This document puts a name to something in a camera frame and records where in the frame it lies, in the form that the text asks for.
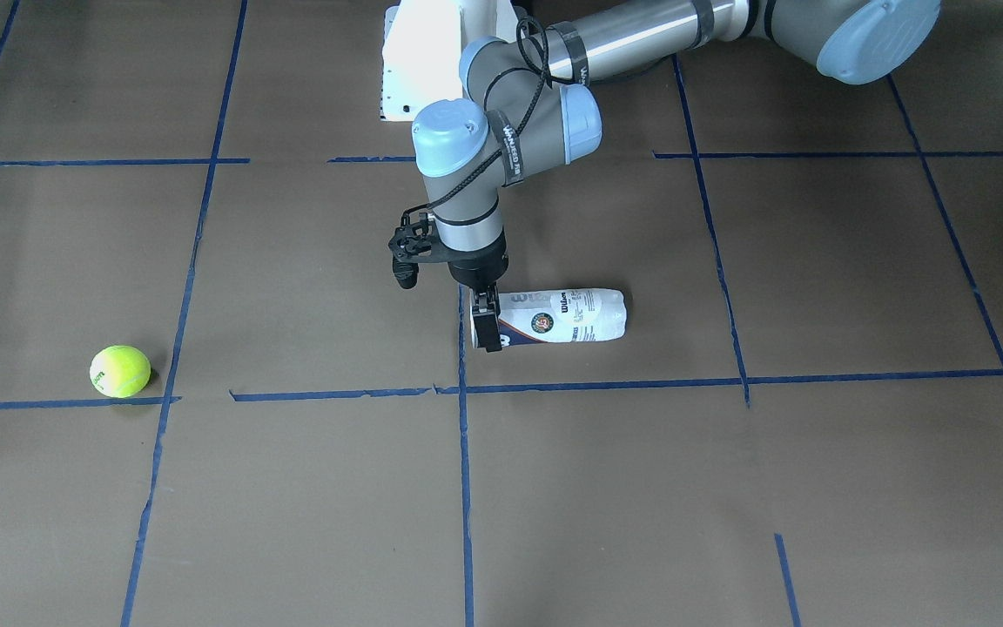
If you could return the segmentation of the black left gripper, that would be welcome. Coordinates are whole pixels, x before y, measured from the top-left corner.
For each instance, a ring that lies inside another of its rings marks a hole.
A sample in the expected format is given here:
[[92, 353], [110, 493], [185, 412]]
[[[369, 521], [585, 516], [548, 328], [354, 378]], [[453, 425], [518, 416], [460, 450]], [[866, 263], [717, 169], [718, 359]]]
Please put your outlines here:
[[508, 270], [509, 258], [505, 239], [495, 239], [489, 246], [465, 253], [448, 262], [451, 277], [476, 291], [471, 298], [473, 343], [487, 353], [501, 352], [499, 332], [499, 301], [497, 281]]

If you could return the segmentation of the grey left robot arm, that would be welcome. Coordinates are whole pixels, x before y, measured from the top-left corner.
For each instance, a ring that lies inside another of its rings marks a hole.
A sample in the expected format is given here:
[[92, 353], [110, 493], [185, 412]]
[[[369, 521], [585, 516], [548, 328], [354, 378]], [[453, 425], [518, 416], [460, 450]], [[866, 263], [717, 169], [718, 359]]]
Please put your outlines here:
[[499, 193], [597, 150], [602, 114], [590, 86], [713, 40], [769, 40], [844, 84], [891, 74], [924, 43], [939, 1], [628, 1], [573, 23], [521, 17], [515, 40], [467, 44], [462, 95], [413, 122], [428, 201], [389, 241], [393, 274], [413, 288], [421, 265], [445, 265], [469, 291], [471, 340], [568, 344], [623, 336], [623, 294], [601, 288], [498, 293], [507, 271]]

